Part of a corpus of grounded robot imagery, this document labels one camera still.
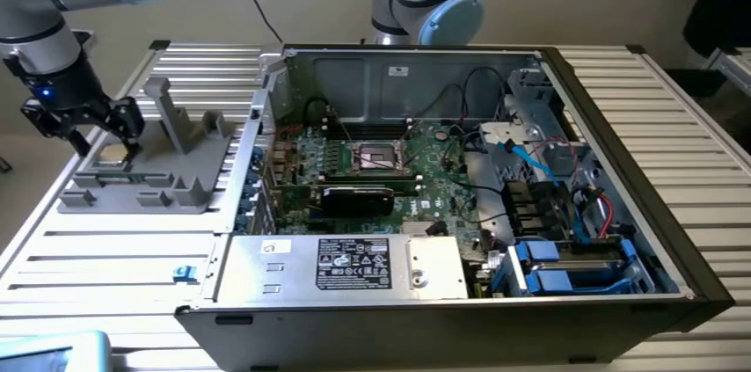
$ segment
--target blue clip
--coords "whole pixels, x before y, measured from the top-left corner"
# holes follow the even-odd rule
[[[554,242],[525,242],[533,260],[541,262],[558,262],[561,260],[559,248]]]
[[[530,251],[527,250],[527,244],[522,243],[514,247],[517,247],[517,254],[519,256],[519,261],[523,262],[525,260],[530,260]]]
[[[630,262],[634,262],[637,260],[637,248],[634,247],[631,241],[626,238],[621,240],[621,249],[623,250],[623,254]]]
[[[538,280],[535,273],[525,275],[525,280],[527,281],[527,289],[530,290],[530,293],[534,295],[541,293],[541,280]]]
[[[591,238],[585,232],[585,223],[581,220],[574,220],[574,236],[582,244],[591,244]]]
[[[535,271],[541,288],[546,294],[571,294],[574,286],[569,278],[569,273],[562,270]]]
[[[172,281],[175,282],[195,282],[196,271],[199,268],[195,266],[178,266],[172,272]]]

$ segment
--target blue led light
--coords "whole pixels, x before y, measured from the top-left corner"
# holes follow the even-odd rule
[[[39,90],[39,93],[42,94],[43,97],[51,98],[54,96],[54,91],[55,89],[51,87],[44,87],[44,88],[36,88]]]

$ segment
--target motherboard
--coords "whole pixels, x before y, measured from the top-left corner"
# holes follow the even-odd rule
[[[334,128],[279,133],[272,163],[278,233],[435,233],[455,236],[463,258],[477,258],[474,191],[457,184],[469,183],[463,152],[453,144],[463,130],[429,121],[394,130]],[[343,193],[338,200],[335,191]],[[394,208],[382,212],[375,201],[371,215],[351,215],[352,204],[368,204],[368,196],[394,198]]]

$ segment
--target metal slat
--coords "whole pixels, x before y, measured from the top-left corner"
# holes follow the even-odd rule
[[[0,327],[2,336],[38,335],[86,330],[102,330],[108,334],[184,333],[172,315],[128,317],[44,317],[7,319]]]
[[[683,106],[673,99],[595,99],[598,108],[607,111],[683,111]]]
[[[738,204],[751,201],[751,187],[658,187],[659,196],[673,206]]]
[[[646,71],[642,66],[627,67],[627,68],[590,68],[579,67],[574,69],[577,72],[577,77],[586,80],[591,77],[606,77],[607,79],[614,78],[633,78],[633,77],[646,77],[653,78],[649,71]]]
[[[207,255],[194,257],[180,256],[170,258],[131,258],[131,259],[36,259],[24,262],[19,273],[100,273],[111,274],[119,271],[172,271],[178,266],[190,265],[204,267]]]
[[[673,99],[670,92],[661,88],[593,88],[590,90],[590,96],[594,99]]]
[[[66,302],[134,302],[190,301],[199,298],[200,285],[158,285],[158,286],[64,286],[40,288],[14,288],[0,293],[0,303],[44,303],[55,300]]]
[[[199,343],[184,332],[159,333],[159,334],[111,334],[110,344],[116,348],[116,353],[134,350],[171,349],[171,348],[199,348]],[[0,344],[18,340],[16,337],[0,338]]]
[[[751,225],[751,207],[671,208],[678,222],[687,227],[705,224]]]
[[[47,236],[38,240],[36,257],[187,256],[207,252],[212,235],[139,234],[131,236]]]
[[[751,227],[689,229],[686,232],[701,251],[751,250]]]
[[[566,120],[574,123],[569,110],[563,111]],[[697,119],[681,111],[609,111],[603,112],[606,120],[611,125],[618,124],[697,124]]]
[[[586,77],[581,79],[581,83],[587,90],[593,88],[655,88],[655,86],[661,86],[658,79],[654,77]]]

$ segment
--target white wall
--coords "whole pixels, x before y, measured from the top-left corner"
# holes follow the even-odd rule
[[[697,0],[483,0],[486,22],[475,42],[639,43],[663,65],[681,65],[681,36]],[[370,37],[371,0],[260,0],[287,41],[358,41]],[[115,93],[155,39],[266,43],[272,36],[250,0],[160,0],[138,7],[72,13],[76,27],[99,33],[94,65]],[[0,77],[0,134],[34,133],[18,112],[26,90]]]

